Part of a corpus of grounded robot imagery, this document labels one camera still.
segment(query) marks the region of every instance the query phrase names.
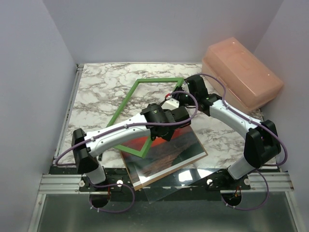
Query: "wall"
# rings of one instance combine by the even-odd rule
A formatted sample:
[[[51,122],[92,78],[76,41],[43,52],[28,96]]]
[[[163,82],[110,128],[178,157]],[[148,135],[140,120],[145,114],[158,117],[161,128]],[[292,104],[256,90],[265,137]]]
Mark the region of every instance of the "wall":
[[[255,54],[284,82],[281,95],[264,107],[285,141],[289,170],[303,218],[309,218],[309,1],[285,0]]]
[[[41,0],[0,7],[0,226],[27,231],[76,66]]]
[[[43,0],[76,63],[201,62],[235,36],[254,51],[283,0]]]

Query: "gray floor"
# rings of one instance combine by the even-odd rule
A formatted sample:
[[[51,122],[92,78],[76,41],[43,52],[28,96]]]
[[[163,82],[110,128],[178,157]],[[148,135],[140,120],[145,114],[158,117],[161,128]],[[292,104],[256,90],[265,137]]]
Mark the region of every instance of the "gray floor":
[[[244,193],[242,207],[259,204],[265,193]],[[110,209],[128,203],[109,203]],[[136,202],[122,214],[90,210],[86,195],[47,195],[40,232],[295,232],[284,192],[271,193],[267,204],[241,212],[222,202]]]

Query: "green picture frame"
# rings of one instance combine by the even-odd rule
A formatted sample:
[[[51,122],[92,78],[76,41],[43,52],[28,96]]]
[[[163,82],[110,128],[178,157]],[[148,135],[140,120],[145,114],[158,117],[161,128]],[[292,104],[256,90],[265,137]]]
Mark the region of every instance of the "green picture frame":
[[[140,83],[171,83],[171,82],[176,82],[175,88],[181,87],[183,85],[183,78],[182,77],[174,77],[174,78],[137,79],[136,82],[134,83],[134,85],[132,86],[132,88],[130,89],[130,91],[128,92],[128,94],[125,97],[125,99],[122,101],[122,103],[120,104],[120,106],[116,110],[116,112],[113,115],[113,117],[111,118],[110,122],[107,124],[107,127],[109,127],[109,126],[111,126],[111,125],[113,125],[115,123],[116,119],[119,117],[120,113],[123,111],[123,109],[126,106],[127,102],[129,101],[129,99],[131,98],[132,94],[134,93],[134,91],[136,90],[137,86]],[[150,139],[150,136],[149,136],[140,151],[132,149],[132,148],[129,148],[129,147],[126,147],[126,146],[123,146],[123,145],[117,145],[114,148],[117,148],[119,150],[128,152],[128,153],[133,154],[135,156],[144,158],[146,156],[148,150],[150,149],[152,142],[153,141]]]

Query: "orange plastic container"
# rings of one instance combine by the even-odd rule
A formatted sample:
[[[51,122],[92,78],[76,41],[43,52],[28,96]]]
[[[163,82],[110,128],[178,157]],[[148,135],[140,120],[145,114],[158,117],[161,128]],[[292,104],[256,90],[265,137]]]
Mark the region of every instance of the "orange plastic container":
[[[233,37],[208,48],[202,72],[209,71],[226,86],[226,101],[246,114],[274,99],[283,87],[283,82]],[[215,80],[207,79],[223,94]]]

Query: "marble surface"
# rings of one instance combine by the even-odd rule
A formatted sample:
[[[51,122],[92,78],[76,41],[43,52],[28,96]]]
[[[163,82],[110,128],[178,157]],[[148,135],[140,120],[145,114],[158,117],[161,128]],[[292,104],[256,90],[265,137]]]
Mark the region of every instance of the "marble surface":
[[[77,128],[94,131],[106,127],[114,112],[138,78],[189,77],[201,72],[200,64],[120,63],[86,64],[78,87],[69,128],[61,151],[70,147],[72,132]],[[205,79],[209,93],[214,88]],[[139,113],[149,103],[162,102],[173,90],[175,83],[140,84],[117,122]],[[262,118],[260,111],[253,116]],[[199,113],[191,124],[208,156],[192,166],[200,168],[226,168],[243,155],[244,140],[221,121]],[[74,162],[73,153],[60,163]],[[105,167],[124,168],[120,153],[110,149],[101,161]]]

